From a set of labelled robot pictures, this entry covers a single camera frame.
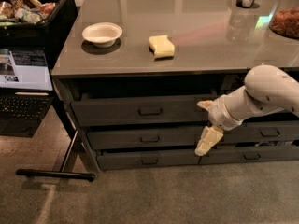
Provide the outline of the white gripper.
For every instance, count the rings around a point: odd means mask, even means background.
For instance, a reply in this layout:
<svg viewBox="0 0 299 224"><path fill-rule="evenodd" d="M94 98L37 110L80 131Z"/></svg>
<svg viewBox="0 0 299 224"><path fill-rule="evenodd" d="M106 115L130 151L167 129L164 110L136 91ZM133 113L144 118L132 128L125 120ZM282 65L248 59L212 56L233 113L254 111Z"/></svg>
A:
<svg viewBox="0 0 299 224"><path fill-rule="evenodd" d="M197 105L208 112L208 119L214 126L206 126L195 149L197 156L204 156L223 137L223 131L230 131L242 124L240 116L244 99L239 96L222 95L214 101L199 101Z"/></svg>

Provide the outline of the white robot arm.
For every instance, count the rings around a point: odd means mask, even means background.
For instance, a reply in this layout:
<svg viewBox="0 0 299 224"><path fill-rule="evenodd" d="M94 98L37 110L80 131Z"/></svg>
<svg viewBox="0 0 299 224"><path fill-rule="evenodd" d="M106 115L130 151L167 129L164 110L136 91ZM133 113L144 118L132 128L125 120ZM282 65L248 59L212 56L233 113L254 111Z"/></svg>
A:
<svg viewBox="0 0 299 224"><path fill-rule="evenodd" d="M224 131L246 119L282 110L299 117L299 82L275 66L259 65L248 71L242 87L197 105L207 111L211 123L202 131L195 149L197 156L204 156L223 138Z"/></svg>

